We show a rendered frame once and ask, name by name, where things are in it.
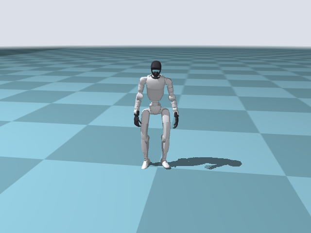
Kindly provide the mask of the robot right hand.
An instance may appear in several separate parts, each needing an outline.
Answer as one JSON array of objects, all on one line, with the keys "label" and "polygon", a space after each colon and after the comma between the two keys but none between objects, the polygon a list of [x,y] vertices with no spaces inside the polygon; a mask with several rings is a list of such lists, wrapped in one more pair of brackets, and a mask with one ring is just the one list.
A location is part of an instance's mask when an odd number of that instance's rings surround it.
[{"label": "robot right hand", "polygon": [[139,111],[137,111],[137,114],[134,114],[135,115],[135,117],[134,117],[134,124],[136,125],[136,126],[138,126],[138,127],[141,127],[140,125],[139,125],[139,123],[141,124],[141,122],[140,122],[140,120],[139,120]]}]

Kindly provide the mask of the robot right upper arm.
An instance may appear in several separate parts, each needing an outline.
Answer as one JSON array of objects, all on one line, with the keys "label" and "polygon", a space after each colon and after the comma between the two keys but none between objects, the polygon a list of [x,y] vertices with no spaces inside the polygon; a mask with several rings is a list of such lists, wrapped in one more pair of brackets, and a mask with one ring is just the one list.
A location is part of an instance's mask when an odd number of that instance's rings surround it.
[{"label": "robot right upper arm", "polygon": [[137,99],[142,100],[143,98],[143,90],[144,90],[144,84],[146,84],[147,77],[141,77],[138,84],[138,97]]}]

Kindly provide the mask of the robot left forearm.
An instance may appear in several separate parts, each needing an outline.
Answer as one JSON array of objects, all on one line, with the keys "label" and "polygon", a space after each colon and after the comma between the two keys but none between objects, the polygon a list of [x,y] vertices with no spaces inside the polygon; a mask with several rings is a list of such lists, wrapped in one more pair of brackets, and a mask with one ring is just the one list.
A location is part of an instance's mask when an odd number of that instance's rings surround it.
[{"label": "robot left forearm", "polygon": [[[174,96],[175,97],[175,96]],[[176,98],[175,98],[175,100],[173,100],[172,102],[171,102],[171,105],[172,105],[172,109],[173,109],[173,114],[175,113],[175,112],[177,112],[177,115],[179,114],[179,112],[178,112],[178,108],[177,108],[177,104],[176,104]]]}]

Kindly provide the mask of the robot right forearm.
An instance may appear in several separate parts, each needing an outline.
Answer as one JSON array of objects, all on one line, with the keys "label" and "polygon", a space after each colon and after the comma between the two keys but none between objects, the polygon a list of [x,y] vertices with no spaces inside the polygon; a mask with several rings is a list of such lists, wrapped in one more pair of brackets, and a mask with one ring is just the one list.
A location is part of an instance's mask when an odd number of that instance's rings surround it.
[{"label": "robot right forearm", "polygon": [[140,110],[140,103],[141,101],[139,99],[137,99],[138,97],[138,93],[137,93],[137,96],[136,96],[136,103],[135,103],[135,107],[134,107],[134,114],[137,114],[137,111]]}]

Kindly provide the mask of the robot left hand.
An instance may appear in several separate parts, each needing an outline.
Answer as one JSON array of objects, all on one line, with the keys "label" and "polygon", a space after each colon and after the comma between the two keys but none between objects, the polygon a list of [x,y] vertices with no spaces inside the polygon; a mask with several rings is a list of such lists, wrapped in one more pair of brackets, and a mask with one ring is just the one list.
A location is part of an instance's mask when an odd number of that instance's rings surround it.
[{"label": "robot left hand", "polygon": [[178,117],[179,117],[179,115],[177,115],[177,112],[174,113],[174,117],[175,117],[175,123],[174,123],[174,127],[173,128],[176,128],[177,125],[178,125]]}]

